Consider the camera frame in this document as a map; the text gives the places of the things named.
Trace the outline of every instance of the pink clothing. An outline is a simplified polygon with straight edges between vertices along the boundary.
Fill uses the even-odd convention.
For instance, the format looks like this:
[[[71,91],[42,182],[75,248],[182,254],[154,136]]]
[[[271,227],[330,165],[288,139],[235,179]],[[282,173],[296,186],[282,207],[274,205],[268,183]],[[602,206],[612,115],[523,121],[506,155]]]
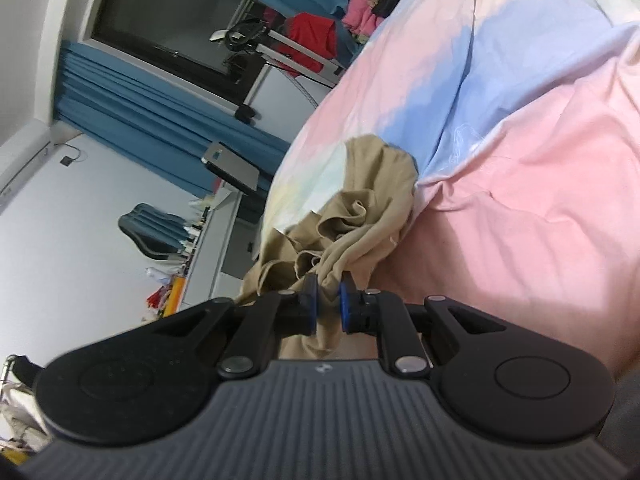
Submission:
[[[371,12],[368,0],[349,0],[342,24],[356,36],[371,36],[384,21]]]
[[[640,31],[619,58],[512,114],[370,286],[456,300],[622,373],[640,351]]]

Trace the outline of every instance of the window frame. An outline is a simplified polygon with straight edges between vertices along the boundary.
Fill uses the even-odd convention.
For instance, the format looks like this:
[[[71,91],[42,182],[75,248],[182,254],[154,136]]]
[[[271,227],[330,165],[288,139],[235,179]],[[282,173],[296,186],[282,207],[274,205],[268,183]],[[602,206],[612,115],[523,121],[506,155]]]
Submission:
[[[204,66],[177,52],[161,48],[143,38],[104,25],[102,17],[109,0],[94,0],[84,19],[84,40],[97,41],[193,84],[221,98],[232,108],[249,101],[264,76],[266,65],[260,55],[250,56],[240,81],[236,84],[225,74]]]

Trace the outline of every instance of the pastel tie-dye blanket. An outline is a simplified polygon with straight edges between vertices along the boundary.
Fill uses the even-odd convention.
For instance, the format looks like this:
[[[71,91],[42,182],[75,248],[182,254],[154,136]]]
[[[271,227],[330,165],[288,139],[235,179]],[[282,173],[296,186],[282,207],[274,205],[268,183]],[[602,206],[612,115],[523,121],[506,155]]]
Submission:
[[[392,254],[385,286],[416,301],[448,280],[447,294],[619,371],[640,340],[639,9],[640,0],[401,0],[300,131],[265,228],[318,211],[342,185],[344,140],[374,133],[409,152],[419,174],[411,247]],[[445,239],[460,246],[455,257],[430,260]],[[414,267],[403,269],[409,255]],[[420,259],[425,274],[415,276]],[[623,350],[596,341],[603,320]]]

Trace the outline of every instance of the logo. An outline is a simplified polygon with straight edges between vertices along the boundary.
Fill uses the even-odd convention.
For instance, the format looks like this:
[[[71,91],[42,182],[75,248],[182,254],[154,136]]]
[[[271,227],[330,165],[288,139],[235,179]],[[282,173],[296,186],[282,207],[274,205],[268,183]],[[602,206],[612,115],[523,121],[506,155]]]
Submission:
[[[325,374],[327,372],[330,372],[333,369],[334,367],[332,367],[331,365],[328,365],[327,363],[322,363],[321,365],[318,365],[316,367],[316,372],[320,374]]]

